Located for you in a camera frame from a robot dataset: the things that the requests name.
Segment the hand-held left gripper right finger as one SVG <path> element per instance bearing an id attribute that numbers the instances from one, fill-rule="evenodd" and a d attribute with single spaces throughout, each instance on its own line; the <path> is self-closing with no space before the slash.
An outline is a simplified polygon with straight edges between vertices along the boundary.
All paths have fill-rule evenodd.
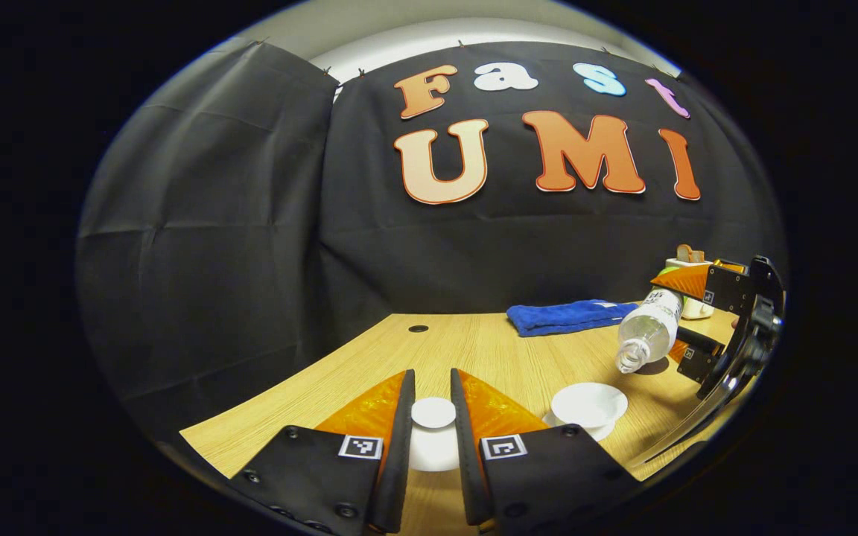
<path id="1" fill-rule="evenodd" d="M 497 532 L 584 532 L 641 483 L 578 424 L 551 425 L 451 370 L 466 521 Z"/>

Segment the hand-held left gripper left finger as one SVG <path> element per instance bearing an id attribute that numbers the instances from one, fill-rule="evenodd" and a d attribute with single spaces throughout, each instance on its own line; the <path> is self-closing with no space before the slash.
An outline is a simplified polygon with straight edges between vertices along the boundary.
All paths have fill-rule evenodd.
<path id="1" fill-rule="evenodd" d="M 401 529 L 415 373 L 382 380 L 314 428 L 285 425 L 232 476 L 232 488 L 310 535 Z"/>

